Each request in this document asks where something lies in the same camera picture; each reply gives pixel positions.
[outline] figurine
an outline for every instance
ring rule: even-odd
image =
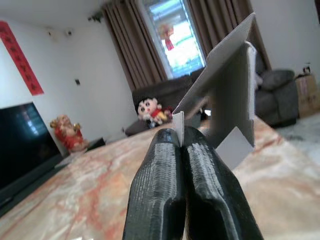
[[[50,122],[50,127],[54,129],[57,139],[63,143],[70,153],[85,150],[89,143],[81,134],[79,123],[74,125],[67,115],[60,115]]]
[[[166,109],[162,110],[161,104],[158,104],[156,98],[146,98],[139,103],[137,108],[138,118],[140,120],[150,121],[157,125],[167,122],[171,116],[171,111]]]

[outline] plush doll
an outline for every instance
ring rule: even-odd
[[[158,104],[156,98],[146,98],[145,100],[142,100],[139,103],[137,112],[140,120],[151,122],[151,127],[167,122],[171,116],[171,111],[169,109],[163,111],[161,104]]]

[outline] red lantern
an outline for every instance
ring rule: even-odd
[[[169,51],[174,49],[174,45],[170,40],[170,36],[174,34],[174,27],[168,24],[162,24],[158,28],[158,33],[160,35],[161,40],[164,40],[166,48]]]

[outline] television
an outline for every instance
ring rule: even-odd
[[[61,160],[33,103],[0,109],[0,208]]]

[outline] ceiling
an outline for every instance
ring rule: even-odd
[[[43,27],[76,28],[106,0],[0,0],[0,17]]]

